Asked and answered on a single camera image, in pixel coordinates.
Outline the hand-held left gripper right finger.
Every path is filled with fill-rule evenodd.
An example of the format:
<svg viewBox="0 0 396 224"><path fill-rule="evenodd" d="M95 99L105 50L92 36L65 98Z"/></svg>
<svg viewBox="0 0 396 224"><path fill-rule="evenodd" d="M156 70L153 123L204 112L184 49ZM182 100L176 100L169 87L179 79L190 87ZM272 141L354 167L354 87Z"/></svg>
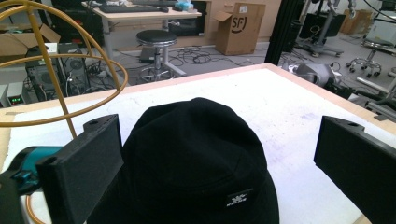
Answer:
<svg viewBox="0 0 396 224"><path fill-rule="evenodd" d="M396 148L358 123L324 116L314 162L373 224L396 224Z"/></svg>

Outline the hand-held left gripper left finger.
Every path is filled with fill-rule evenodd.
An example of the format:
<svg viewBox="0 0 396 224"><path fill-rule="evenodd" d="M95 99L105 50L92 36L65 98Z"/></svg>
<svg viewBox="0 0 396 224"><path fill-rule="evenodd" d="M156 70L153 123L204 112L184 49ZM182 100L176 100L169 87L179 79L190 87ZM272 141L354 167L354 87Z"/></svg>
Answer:
<svg viewBox="0 0 396 224"><path fill-rule="evenodd" d="M118 115L83 125L83 133L35 167L52 224L82 224L123 165Z"/></svg>

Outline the black bucket hat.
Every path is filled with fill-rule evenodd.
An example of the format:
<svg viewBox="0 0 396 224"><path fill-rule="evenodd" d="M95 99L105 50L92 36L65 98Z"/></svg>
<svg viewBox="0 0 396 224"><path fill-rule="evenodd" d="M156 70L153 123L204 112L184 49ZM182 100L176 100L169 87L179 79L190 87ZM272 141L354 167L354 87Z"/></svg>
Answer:
<svg viewBox="0 0 396 224"><path fill-rule="evenodd" d="M146 110L88 224L279 224L262 143L205 98Z"/></svg>

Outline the black computer tower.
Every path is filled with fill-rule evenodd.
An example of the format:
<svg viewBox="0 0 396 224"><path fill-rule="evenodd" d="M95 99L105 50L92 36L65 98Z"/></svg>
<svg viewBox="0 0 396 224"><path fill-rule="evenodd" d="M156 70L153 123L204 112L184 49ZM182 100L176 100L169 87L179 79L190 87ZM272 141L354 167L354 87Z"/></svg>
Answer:
<svg viewBox="0 0 396 224"><path fill-rule="evenodd" d="M77 44L46 43L45 46L49 55L63 55L60 58L51 58L51 64L64 96L80 95L90 87L86 75L85 59L70 57L70 54L82 53ZM50 79L50 72L43 59L27 62L25 70L39 101L52 100L57 97L56 90Z"/></svg>

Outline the chrome caster chair base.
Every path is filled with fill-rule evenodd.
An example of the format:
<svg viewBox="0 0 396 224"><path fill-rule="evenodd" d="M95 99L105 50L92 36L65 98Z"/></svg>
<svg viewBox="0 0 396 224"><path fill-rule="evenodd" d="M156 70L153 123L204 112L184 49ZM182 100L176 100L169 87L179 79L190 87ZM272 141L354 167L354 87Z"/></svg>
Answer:
<svg viewBox="0 0 396 224"><path fill-rule="evenodd" d="M394 45L391 42L386 40L378 39L378 38L364 38L361 42L363 47L368 47L371 51L366 58L355 58L349 63L346 64L346 68L349 72L355 72L355 66L359 64L361 66L361 70L370 69L367 73L367 77L378 77L382 71L382 65L373 60L376 52L379 49L393 49Z"/></svg>

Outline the grey box with green display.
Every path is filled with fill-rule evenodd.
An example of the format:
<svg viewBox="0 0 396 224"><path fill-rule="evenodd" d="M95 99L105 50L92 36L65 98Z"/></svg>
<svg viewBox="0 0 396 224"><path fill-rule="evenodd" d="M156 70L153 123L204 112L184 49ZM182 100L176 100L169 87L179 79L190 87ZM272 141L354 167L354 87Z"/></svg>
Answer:
<svg viewBox="0 0 396 224"><path fill-rule="evenodd" d="M22 82L0 84L0 108L25 105L26 103L27 95Z"/></svg>

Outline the grey wheeled equipment stand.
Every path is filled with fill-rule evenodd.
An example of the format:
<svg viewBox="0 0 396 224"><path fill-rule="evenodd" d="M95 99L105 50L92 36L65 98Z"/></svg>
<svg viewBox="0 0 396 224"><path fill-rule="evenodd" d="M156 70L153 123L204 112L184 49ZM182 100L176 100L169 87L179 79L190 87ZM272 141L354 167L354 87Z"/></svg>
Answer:
<svg viewBox="0 0 396 224"><path fill-rule="evenodd" d="M345 18L344 14L337 13L340 0L318 0L318 2L318 10L305 15L296 46L310 52L313 57L326 52L340 57L343 53L341 49L326 45L328 37L337 36Z"/></svg>

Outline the small brown cardboard box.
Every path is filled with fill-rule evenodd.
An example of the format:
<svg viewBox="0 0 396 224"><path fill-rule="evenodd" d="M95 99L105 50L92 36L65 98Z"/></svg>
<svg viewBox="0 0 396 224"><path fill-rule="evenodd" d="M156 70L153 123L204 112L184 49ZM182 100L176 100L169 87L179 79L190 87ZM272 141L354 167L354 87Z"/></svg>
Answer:
<svg viewBox="0 0 396 224"><path fill-rule="evenodd" d="M370 10L359 9L354 18L349 16L349 10L344 11L346 16L340 28L340 32L346 35L366 34L372 23L372 12Z"/></svg>

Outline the open flat cardboard box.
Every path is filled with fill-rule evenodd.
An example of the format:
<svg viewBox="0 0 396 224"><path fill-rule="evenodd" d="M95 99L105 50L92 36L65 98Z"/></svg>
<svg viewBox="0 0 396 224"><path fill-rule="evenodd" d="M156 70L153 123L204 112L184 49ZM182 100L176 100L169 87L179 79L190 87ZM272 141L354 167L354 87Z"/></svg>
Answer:
<svg viewBox="0 0 396 224"><path fill-rule="evenodd" d="M0 24L0 63L23 58L37 45L30 24Z"/></svg>

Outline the black round stool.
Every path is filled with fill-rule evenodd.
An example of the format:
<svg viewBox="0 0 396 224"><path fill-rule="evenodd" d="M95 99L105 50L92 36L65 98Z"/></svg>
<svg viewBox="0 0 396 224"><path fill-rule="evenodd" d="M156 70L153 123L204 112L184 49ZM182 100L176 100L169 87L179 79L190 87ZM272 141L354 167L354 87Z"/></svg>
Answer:
<svg viewBox="0 0 396 224"><path fill-rule="evenodd" d="M153 65L139 72L142 80L153 82L186 75L168 60L168 48L177 42L175 34L165 30L145 30L136 35L136 40L141 46L154 48Z"/></svg>

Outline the light wooden desk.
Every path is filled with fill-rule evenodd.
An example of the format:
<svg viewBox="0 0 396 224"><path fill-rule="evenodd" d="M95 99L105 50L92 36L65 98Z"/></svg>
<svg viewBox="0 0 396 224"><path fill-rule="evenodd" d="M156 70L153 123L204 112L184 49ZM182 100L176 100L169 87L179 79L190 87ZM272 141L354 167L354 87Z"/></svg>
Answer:
<svg viewBox="0 0 396 224"><path fill-rule="evenodd" d="M111 32L111 22L141 22L141 21L160 21L164 30L168 29L170 20L192 19L201 16L200 12L174 11L172 8L165 12L133 12L133 13L105 13L99 7L92 8L88 2L81 3L85 8L99 15L102 19L103 36L106 49L106 55L112 59L113 50L126 48L127 42L123 38L125 32Z"/></svg>

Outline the black keyboard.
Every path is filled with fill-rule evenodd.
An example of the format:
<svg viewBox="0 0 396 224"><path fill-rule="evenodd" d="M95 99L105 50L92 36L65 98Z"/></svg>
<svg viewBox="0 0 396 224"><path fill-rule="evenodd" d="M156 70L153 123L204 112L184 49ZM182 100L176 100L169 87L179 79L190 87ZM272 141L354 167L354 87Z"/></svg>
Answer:
<svg viewBox="0 0 396 224"><path fill-rule="evenodd" d="M151 6L100 6L99 9L104 13L139 13L139 12L157 12L160 11L157 7Z"/></svg>

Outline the tall printed cardboard box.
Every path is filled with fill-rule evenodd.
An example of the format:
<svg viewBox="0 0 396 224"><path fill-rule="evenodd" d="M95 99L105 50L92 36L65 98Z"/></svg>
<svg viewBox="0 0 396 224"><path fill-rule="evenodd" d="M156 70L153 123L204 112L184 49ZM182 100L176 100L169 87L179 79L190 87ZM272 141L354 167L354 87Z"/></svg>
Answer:
<svg viewBox="0 0 396 224"><path fill-rule="evenodd" d="M236 3L233 12L218 11L215 49L224 55L253 53L264 13L264 4L250 3Z"/></svg>

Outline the teal packet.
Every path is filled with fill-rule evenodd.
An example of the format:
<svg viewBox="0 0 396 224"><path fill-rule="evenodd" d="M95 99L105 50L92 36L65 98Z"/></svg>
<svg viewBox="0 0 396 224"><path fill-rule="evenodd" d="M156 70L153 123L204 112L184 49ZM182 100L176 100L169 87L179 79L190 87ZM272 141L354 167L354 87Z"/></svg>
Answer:
<svg viewBox="0 0 396 224"><path fill-rule="evenodd" d="M177 0L174 6L174 10L177 11L189 11L192 9L194 9L194 6L191 0Z"/></svg>

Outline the black metal post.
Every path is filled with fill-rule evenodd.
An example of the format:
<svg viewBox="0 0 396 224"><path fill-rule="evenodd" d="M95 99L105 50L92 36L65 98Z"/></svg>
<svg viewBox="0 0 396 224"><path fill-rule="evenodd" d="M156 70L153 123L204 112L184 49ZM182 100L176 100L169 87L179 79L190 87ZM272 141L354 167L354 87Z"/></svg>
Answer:
<svg viewBox="0 0 396 224"><path fill-rule="evenodd" d="M264 60L266 63L278 65L282 50L286 44L287 34L296 6L296 0L281 0L275 26L270 37L270 44Z"/></svg>

